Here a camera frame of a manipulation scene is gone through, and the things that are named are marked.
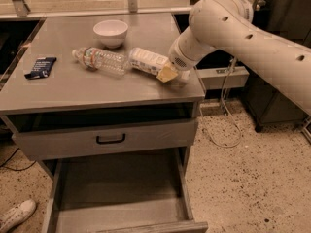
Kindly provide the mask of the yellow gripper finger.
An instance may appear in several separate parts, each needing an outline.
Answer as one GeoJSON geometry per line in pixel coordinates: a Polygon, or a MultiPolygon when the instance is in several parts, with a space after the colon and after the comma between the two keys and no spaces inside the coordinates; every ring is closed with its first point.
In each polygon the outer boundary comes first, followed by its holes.
{"type": "Polygon", "coordinates": [[[167,83],[178,76],[178,72],[171,62],[166,63],[158,72],[156,78],[163,83],[167,83]]]}

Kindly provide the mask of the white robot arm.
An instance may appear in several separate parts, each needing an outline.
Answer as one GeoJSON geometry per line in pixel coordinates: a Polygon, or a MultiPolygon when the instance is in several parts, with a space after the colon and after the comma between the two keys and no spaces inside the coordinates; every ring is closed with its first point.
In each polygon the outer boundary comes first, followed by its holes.
{"type": "Polygon", "coordinates": [[[213,51],[225,51],[311,115],[311,49],[255,27],[252,18],[247,0],[200,0],[168,58],[187,71],[213,51]]]}

